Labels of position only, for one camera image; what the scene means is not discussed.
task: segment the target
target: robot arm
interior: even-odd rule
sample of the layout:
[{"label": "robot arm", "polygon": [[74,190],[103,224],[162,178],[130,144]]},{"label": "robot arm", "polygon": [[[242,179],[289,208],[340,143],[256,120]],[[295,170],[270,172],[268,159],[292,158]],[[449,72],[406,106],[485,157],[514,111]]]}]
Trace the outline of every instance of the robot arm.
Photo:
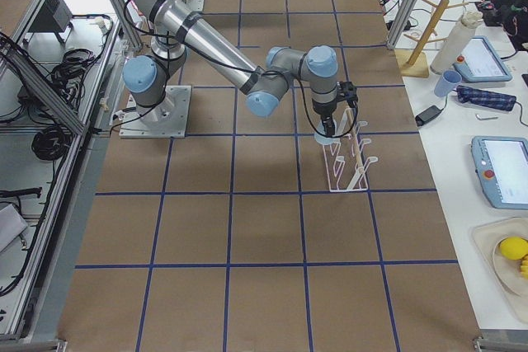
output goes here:
[{"label": "robot arm", "polygon": [[[189,9],[184,0],[134,2],[160,34],[153,38],[153,57],[150,57],[156,64],[146,61],[146,57],[138,57],[132,60],[135,62],[129,61],[125,65],[125,83],[139,106],[148,109],[161,103],[164,81],[160,76],[164,76],[166,82],[183,65],[186,57],[183,45],[186,45],[207,59],[213,68],[247,95],[246,104],[250,111],[261,117],[271,115],[294,78],[309,82],[313,93],[313,109],[321,116],[323,134],[327,137],[335,134],[332,114],[337,102],[346,98],[336,79],[337,57],[330,47],[314,47],[307,53],[273,48],[267,56],[267,70],[264,71],[229,43],[200,14]],[[167,38],[169,32],[173,39]],[[146,63],[149,63],[150,68],[156,68],[158,73],[140,73],[138,78],[138,68],[143,68]]]}]

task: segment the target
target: blue cup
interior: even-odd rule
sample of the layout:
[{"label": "blue cup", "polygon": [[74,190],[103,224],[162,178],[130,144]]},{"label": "blue cup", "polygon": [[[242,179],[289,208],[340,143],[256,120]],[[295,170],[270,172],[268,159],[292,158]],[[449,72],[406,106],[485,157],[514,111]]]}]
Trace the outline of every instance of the blue cup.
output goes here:
[{"label": "blue cup", "polygon": [[454,70],[446,70],[442,73],[435,86],[435,95],[442,98],[455,90],[462,82],[460,73]]}]

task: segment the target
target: wooden base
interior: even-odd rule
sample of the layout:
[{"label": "wooden base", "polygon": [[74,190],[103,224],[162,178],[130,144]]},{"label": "wooden base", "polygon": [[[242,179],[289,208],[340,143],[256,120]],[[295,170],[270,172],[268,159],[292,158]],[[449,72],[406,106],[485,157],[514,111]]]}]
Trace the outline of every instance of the wooden base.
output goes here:
[{"label": "wooden base", "polygon": [[402,76],[419,78],[429,77],[429,65],[427,64],[426,55],[424,53],[420,53],[414,65],[409,65],[407,63],[409,57],[413,53],[412,51],[406,49],[396,49],[394,53],[396,54],[399,71],[401,72]]}]

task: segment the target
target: yellow lemon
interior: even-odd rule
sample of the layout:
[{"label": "yellow lemon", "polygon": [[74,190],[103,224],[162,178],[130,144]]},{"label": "yellow lemon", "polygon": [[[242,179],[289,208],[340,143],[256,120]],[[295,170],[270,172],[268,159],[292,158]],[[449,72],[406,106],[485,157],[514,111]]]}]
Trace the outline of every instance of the yellow lemon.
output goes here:
[{"label": "yellow lemon", "polygon": [[519,260],[528,255],[528,242],[521,237],[508,237],[499,245],[502,255],[510,260]]}]

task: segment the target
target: blue joint cap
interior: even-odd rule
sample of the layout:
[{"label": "blue joint cap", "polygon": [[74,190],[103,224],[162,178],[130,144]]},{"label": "blue joint cap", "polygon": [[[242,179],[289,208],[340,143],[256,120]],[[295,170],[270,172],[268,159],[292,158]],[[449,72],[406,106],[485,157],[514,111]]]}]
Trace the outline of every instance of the blue joint cap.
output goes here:
[{"label": "blue joint cap", "polygon": [[267,92],[253,92],[246,98],[248,109],[259,117],[269,117],[278,105],[279,100],[276,96]]},{"label": "blue joint cap", "polygon": [[319,77],[331,77],[337,73],[336,52],[327,45],[313,47],[306,55],[310,72]]},{"label": "blue joint cap", "polygon": [[156,63],[145,55],[132,58],[123,67],[123,81],[126,87],[135,94],[147,91],[153,85],[157,75]]},{"label": "blue joint cap", "polygon": [[273,59],[275,56],[281,51],[282,49],[287,49],[288,47],[273,47],[270,49],[270,51],[267,53],[266,56],[266,67],[271,68],[271,64],[273,63]]}]

